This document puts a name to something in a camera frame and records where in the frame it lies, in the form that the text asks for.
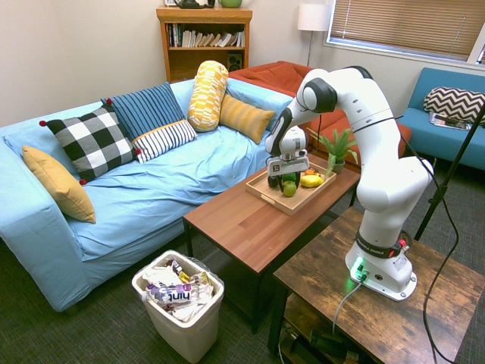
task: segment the wall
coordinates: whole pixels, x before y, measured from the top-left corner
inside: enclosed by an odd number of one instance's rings
[[[383,53],[341,49],[331,45],[324,45],[321,54],[320,67],[327,71],[352,65],[366,68],[383,90],[395,116],[402,115],[406,109],[423,67],[485,76],[485,67],[482,70],[475,70],[443,63],[399,58],[383,55]]]
[[[310,33],[296,29],[303,2],[243,0],[242,6],[253,10],[250,65],[280,59],[306,64]],[[0,126],[164,82],[155,15],[163,4],[164,0],[0,2]],[[323,34],[315,34],[315,66],[322,39]]]

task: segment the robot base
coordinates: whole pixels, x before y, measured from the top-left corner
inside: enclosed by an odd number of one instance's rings
[[[411,296],[418,285],[418,278],[416,274],[411,271],[412,265],[404,256],[404,253],[399,254],[396,258],[382,259],[367,254],[354,243],[353,247],[346,255],[346,265],[350,270],[350,278],[354,282],[360,282],[359,277],[361,272],[357,270],[358,264],[355,264],[358,261],[361,261],[363,265],[362,271],[368,272],[368,277],[362,285],[389,297],[391,300],[405,300]],[[402,268],[396,270],[396,263],[403,264]],[[405,273],[405,268],[408,268],[409,273]],[[399,281],[403,278],[405,279],[404,284],[399,284]],[[400,286],[402,286],[403,289],[399,291],[390,288]]]

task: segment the bookshelf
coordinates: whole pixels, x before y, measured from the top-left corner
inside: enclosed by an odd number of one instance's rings
[[[161,42],[164,49],[167,81],[177,82],[194,78],[203,61],[214,60],[228,69],[230,55],[241,58],[242,68],[249,66],[249,23],[252,10],[245,8],[181,9],[161,6],[157,8],[160,21]],[[185,30],[203,34],[243,33],[240,46],[176,46],[171,38],[173,24]]]

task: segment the potted plant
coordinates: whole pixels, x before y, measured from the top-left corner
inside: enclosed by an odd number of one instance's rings
[[[316,140],[319,140],[328,151],[328,167],[327,173],[325,174],[325,179],[330,175],[330,172],[333,171],[339,174],[344,164],[346,163],[345,157],[348,155],[352,155],[355,159],[355,163],[358,163],[357,153],[351,150],[352,146],[357,145],[356,140],[350,140],[352,136],[352,129],[347,128],[341,134],[337,131],[337,129],[333,129],[333,142],[328,139],[325,135],[320,135],[316,131],[309,129],[311,132],[311,136],[314,137]]]

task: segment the yellow pillow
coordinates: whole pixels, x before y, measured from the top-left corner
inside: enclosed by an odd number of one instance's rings
[[[196,131],[212,131],[219,124],[227,75],[227,69],[216,61],[205,61],[199,66],[187,115]]]
[[[274,113],[255,108],[226,94],[222,100],[219,123],[236,129],[259,144]]]
[[[23,146],[23,161],[49,192],[61,211],[81,221],[96,223],[86,191],[67,169],[49,154]]]

